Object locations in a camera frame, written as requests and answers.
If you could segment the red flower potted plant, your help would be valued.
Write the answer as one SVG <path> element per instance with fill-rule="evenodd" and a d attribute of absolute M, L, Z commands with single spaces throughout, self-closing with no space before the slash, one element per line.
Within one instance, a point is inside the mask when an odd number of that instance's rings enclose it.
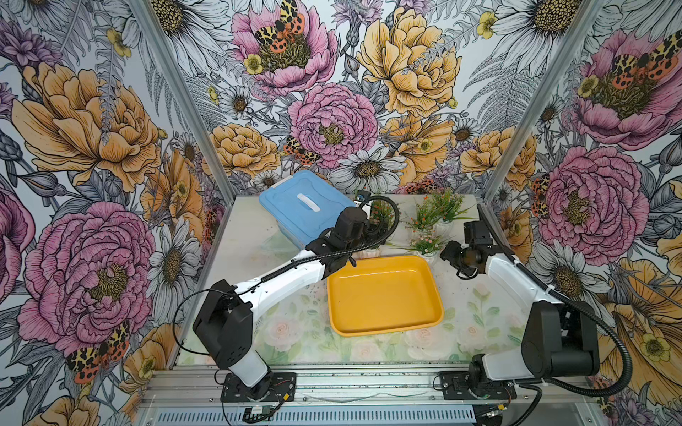
<path fill-rule="evenodd" d="M 379 227 L 390 228 L 395 221 L 395 210 L 384 200 L 374 200 L 370 203 L 369 221 Z"/>

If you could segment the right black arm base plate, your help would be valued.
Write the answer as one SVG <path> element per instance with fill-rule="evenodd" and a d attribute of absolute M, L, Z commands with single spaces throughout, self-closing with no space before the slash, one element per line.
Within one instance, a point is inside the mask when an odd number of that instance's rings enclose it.
<path fill-rule="evenodd" d="M 445 400 L 507 400 L 517 399 L 512 382 L 476 382 L 465 371 L 443 371 L 433 380 L 433 388 L 442 393 Z"/>

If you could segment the orange flower potted plant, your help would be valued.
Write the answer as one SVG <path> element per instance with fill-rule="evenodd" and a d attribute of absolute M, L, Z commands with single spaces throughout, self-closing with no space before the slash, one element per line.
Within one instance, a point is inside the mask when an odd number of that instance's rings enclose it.
<path fill-rule="evenodd" d="M 442 218 L 442 210 L 436 198 L 425 195 L 421 202 L 415 205 L 414 214 L 408 219 L 407 227 L 415 233 L 430 233 Z"/>

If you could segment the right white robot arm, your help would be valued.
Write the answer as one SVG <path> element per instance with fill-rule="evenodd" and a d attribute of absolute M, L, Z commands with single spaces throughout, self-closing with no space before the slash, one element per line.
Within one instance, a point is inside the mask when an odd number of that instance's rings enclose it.
<path fill-rule="evenodd" d="M 449 263 L 461 280 L 488 276 L 527 309 L 520 346 L 500 353 L 478 354 L 470 361 L 467 373 L 461 375 L 465 388 L 474 397 L 482 397 L 484 390 L 493 386 L 550 383 L 574 394 L 600 398 L 616 395 L 629 386 L 632 356 L 595 310 L 537 278 L 490 232 L 486 221 L 465 223 L 464 234 L 464 242 L 449 241 L 445 245 L 440 259 Z M 569 377 L 598 374 L 600 330 L 621 355 L 620 376 L 604 389 L 567 383 Z"/>

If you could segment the green grass potted plant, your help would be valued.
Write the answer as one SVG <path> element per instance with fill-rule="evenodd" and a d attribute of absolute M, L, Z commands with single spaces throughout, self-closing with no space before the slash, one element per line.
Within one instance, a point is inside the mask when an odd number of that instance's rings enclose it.
<path fill-rule="evenodd" d="M 431 197 L 433 211 L 438 220 L 433 229 L 437 234 L 449 234 L 456 220 L 467 219 L 467 212 L 471 208 L 465 204 L 465 196 L 453 193 L 450 189 L 442 193 L 435 193 Z"/>

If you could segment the pink flower potted plant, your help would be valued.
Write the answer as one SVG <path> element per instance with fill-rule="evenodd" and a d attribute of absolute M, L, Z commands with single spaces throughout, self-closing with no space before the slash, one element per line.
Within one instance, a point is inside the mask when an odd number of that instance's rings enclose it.
<path fill-rule="evenodd" d="M 421 257 L 428 264 L 434 264 L 446 244 L 447 241 L 442 235 L 419 234 L 414 236 L 407 244 L 400 246 L 400 249 Z"/>

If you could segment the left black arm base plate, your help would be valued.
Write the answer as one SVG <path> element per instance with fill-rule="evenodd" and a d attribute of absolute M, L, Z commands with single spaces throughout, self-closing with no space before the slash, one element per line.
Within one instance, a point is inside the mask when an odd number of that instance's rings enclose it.
<path fill-rule="evenodd" d="M 236 375 L 228 373 L 220 401 L 224 403 L 287 403 L 295 398 L 298 375 L 293 372 L 269 372 L 254 387 L 246 386 Z"/>

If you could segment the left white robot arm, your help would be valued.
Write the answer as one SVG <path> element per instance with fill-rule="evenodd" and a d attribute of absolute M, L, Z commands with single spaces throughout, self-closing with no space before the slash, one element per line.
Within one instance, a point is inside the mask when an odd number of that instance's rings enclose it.
<path fill-rule="evenodd" d="M 271 368 L 253 347 L 259 317 L 284 298 L 343 269 L 353 254 L 386 243 L 399 223 L 397 204 L 384 196 L 343 209 L 335 225 L 273 271 L 236 285 L 220 280 L 206 289 L 193 332 L 217 367 L 229 371 L 259 399 L 272 381 Z"/>

